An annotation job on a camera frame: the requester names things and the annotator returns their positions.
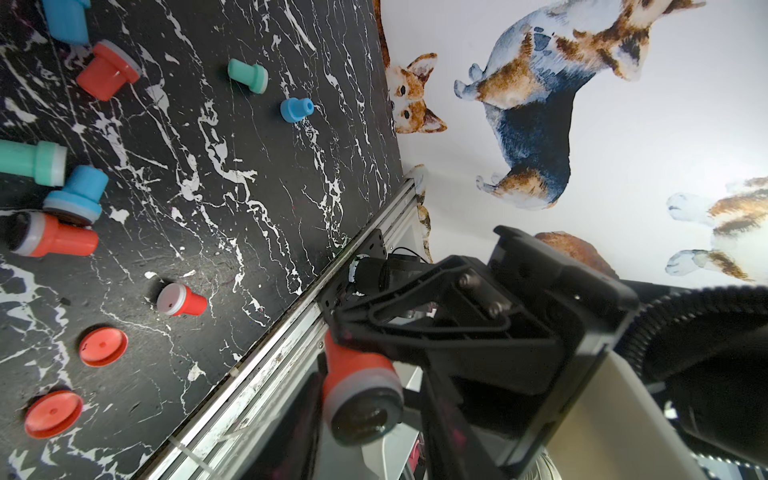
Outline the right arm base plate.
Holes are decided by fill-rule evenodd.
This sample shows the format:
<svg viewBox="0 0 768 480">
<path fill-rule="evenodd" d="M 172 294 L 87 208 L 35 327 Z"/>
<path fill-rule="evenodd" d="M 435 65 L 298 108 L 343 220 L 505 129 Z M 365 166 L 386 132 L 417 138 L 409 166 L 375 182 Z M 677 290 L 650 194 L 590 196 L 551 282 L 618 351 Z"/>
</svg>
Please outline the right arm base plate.
<svg viewBox="0 0 768 480">
<path fill-rule="evenodd" d="M 405 285 L 431 267 L 407 247 L 389 253 L 382 231 L 374 229 L 321 291 L 317 303 L 324 314 L 330 314 L 340 306 Z"/>
</svg>

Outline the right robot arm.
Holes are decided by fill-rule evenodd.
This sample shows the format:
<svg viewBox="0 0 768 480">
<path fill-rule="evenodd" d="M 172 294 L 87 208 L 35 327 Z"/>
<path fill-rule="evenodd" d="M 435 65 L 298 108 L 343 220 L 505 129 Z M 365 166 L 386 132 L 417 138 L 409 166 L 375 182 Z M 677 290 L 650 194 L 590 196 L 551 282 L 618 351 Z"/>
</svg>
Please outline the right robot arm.
<svg viewBox="0 0 768 480">
<path fill-rule="evenodd" d="M 767 290 L 622 283 L 517 229 L 488 262 L 359 255 L 322 301 L 323 416 L 422 433 L 431 479 L 701 479 L 767 463 Z"/>
</svg>

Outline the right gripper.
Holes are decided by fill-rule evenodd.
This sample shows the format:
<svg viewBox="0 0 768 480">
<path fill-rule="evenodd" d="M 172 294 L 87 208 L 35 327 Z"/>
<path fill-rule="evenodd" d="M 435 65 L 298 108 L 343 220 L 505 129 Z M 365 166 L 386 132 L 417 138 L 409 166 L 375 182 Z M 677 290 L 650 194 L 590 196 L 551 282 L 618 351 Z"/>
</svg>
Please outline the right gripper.
<svg viewBox="0 0 768 480">
<path fill-rule="evenodd" d="M 448 377 L 509 478 L 534 464 L 630 318 L 636 294 L 589 242 L 499 226 L 487 263 L 451 256 L 330 313 L 333 339 Z"/>
</svg>

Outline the blue stamp cap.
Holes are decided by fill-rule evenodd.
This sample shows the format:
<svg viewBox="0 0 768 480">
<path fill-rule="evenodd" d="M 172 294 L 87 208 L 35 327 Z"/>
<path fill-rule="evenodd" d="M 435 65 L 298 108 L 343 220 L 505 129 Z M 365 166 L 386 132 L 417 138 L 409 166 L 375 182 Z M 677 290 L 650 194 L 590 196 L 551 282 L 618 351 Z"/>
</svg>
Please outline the blue stamp cap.
<svg viewBox="0 0 768 480">
<path fill-rule="evenodd" d="M 287 123 L 298 123 L 314 113 L 314 103 L 309 98 L 287 98 L 280 104 L 280 114 Z"/>
</svg>

